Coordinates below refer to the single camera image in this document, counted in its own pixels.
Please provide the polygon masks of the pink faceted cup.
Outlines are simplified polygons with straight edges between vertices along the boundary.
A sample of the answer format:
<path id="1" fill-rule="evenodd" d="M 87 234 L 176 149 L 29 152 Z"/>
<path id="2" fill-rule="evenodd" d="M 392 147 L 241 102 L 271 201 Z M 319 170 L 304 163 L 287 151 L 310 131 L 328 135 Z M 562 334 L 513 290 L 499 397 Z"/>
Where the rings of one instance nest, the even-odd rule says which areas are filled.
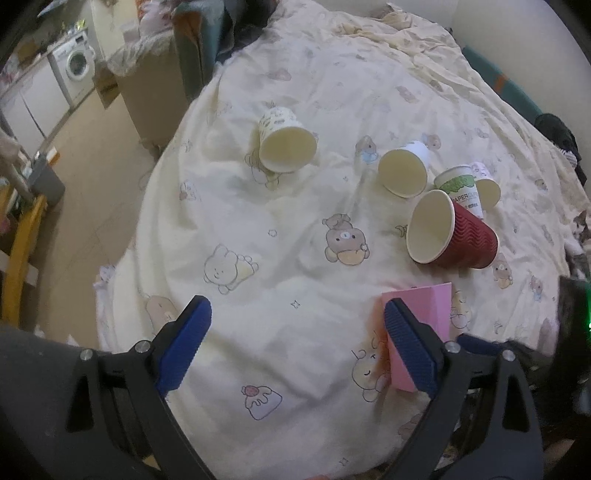
<path id="1" fill-rule="evenodd" d="M 451 283 L 391 291 L 382 294 L 384 305 L 394 298 L 401 298 L 416 318 L 420 322 L 430 325 L 442 341 L 448 341 L 450 339 Z M 388 351 L 392 386 L 405 392 L 416 392 L 415 384 L 398 350 L 394 347 L 392 339 L 388 340 Z"/>

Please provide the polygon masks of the red ripple paper cup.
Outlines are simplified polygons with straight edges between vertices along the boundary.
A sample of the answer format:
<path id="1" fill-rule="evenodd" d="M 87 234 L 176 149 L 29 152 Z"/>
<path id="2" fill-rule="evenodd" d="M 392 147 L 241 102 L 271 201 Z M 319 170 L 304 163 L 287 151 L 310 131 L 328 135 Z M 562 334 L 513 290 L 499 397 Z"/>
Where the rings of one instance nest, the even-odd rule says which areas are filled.
<path id="1" fill-rule="evenodd" d="M 407 251 L 420 265 L 484 269 L 497 257 L 496 232 L 442 190 L 418 200 L 408 224 Z"/>

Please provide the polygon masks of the pink pattern paper cup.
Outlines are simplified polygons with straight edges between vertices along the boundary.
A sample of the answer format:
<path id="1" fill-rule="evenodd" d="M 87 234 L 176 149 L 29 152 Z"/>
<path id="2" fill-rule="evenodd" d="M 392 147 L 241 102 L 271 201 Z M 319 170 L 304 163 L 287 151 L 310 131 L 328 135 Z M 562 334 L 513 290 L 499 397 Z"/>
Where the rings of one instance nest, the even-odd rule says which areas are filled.
<path id="1" fill-rule="evenodd" d="M 501 199 L 501 187 L 484 163 L 473 162 L 470 166 L 475 177 L 482 208 L 486 211 L 491 210 Z"/>

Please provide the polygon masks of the green white paper cup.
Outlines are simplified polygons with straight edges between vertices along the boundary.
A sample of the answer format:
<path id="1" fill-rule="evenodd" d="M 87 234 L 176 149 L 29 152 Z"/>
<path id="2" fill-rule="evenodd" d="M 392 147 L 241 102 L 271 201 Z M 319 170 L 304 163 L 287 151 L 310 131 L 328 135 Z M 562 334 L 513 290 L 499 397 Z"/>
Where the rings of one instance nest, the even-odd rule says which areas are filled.
<path id="1" fill-rule="evenodd" d="M 476 179 L 469 165 L 458 165 L 439 174 L 435 178 L 435 187 L 476 217 L 484 218 Z"/>

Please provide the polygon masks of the white green-spot paper cup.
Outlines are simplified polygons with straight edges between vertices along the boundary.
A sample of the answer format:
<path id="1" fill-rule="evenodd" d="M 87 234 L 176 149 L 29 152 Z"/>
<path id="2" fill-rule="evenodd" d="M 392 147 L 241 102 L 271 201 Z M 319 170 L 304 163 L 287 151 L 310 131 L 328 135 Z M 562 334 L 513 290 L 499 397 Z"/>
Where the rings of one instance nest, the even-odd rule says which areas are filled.
<path id="1" fill-rule="evenodd" d="M 423 193 L 428 184 L 431 152 L 421 141 L 384 154 L 378 165 L 378 179 L 391 193 L 410 199 Z"/>

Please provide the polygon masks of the cartoon print paper cup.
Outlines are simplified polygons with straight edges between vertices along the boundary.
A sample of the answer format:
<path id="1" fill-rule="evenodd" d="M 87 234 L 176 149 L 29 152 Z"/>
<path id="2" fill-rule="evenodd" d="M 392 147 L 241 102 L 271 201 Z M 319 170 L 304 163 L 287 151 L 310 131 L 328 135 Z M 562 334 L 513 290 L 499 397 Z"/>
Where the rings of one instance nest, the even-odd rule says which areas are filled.
<path id="1" fill-rule="evenodd" d="M 259 120 L 259 160 L 266 169 L 291 173 L 314 159 L 318 141 L 286 107 L 273 107 Z"/>

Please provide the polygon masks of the grey bin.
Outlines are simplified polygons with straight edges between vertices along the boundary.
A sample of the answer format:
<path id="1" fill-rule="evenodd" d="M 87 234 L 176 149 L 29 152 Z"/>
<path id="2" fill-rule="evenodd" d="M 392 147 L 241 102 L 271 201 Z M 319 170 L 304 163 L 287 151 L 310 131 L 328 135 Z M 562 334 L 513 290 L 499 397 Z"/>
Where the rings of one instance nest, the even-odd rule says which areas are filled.
<path id="1" fill-rule="evenodd" d="M 47 157 L 41 153 L 38 153 L 33 160 L 32 172 L 27 182 L 35 195 L 46 197 L 50 207 L 55 207 L 65 192 L 65 185 L 54 172 Z"/>

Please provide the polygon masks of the white cabinet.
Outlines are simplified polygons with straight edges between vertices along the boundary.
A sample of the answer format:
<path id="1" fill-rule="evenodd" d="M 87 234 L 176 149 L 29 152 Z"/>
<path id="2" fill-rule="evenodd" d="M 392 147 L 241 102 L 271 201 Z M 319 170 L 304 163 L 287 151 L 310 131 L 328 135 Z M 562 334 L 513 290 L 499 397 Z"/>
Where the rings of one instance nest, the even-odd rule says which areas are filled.
<path id="1" fill-rule="evenodd" d="M 1 96 L 1 113 L 11 135 L 32 157 L 50 138 L 70 105 L 46 57 Z"/>

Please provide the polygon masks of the black clothing pile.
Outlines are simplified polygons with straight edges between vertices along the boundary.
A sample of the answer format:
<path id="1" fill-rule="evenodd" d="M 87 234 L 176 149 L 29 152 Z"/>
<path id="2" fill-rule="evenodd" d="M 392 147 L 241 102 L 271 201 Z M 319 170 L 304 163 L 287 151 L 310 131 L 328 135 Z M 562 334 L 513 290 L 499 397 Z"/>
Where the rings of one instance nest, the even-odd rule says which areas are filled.
<path id="1" fill-rule="evenodd" d="M 566 124 L 556 115 L 543 113 L 536 117 L 534 126 L 549 141 L 551 141 L 567 158 L 582 186 L 587 182 L 587 176 L 581 167 L 581 155 L 576 139 Z"/>

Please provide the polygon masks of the cardboard box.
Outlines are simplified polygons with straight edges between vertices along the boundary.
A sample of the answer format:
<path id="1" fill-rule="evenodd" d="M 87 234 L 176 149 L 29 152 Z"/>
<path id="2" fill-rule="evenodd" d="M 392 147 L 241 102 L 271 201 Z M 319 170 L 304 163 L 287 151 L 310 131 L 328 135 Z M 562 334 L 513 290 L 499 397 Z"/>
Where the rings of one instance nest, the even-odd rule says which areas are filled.
<path id="1" fill-rule="evenodd" d="M 95 89 L 105 107 L 121 96 L 142 146 L 158 157 L 173 138 L 189 102 L 178 53 L 173 45 L 149 52 L 124 76 L 112 73 L 106 61 L 95 64 Z"/>

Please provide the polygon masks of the cream cartoon bed quilt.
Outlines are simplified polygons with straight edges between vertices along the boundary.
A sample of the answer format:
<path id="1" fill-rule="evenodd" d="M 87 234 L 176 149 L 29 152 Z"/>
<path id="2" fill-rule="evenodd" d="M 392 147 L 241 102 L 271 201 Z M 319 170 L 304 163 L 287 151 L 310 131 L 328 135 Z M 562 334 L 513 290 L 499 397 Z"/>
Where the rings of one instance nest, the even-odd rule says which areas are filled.
<path id="1" fill-rule="evenodd" d="M 311 163 L 271 172 L 259 120 L 289 108 Z M 499 250 L 481 270 L 408 254 L 414 201 L 378 179 L 391 149 L 429 171 L 484 163 Z M 470 66 L 442 27 L 283 1 L 263 34 L 192 102 L 147 183 L 130 243 L 96 281 L 103 348 L 150 339 L 197 295 L 212 323 L 167 402 L 220 479 L 362 474 L 403 447 L 426 408 L 392 386 L 382 294 L 452 284 L 451 331 L 552 352 L 565 245 L 589 199 L 562 153 Z"/>

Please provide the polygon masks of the white washing machine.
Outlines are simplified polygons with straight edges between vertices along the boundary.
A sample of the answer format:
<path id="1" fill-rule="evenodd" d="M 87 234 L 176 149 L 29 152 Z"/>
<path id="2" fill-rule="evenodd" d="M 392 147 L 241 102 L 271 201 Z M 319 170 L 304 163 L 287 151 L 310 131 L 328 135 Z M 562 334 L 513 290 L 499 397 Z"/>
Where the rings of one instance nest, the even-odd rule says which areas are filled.
<path id="1" fill-rule="evenodd" d="M 94 88 L 96 53 L 85 30 L 70 35 L 49 52 L 49 61 L 70 108 Z"/>

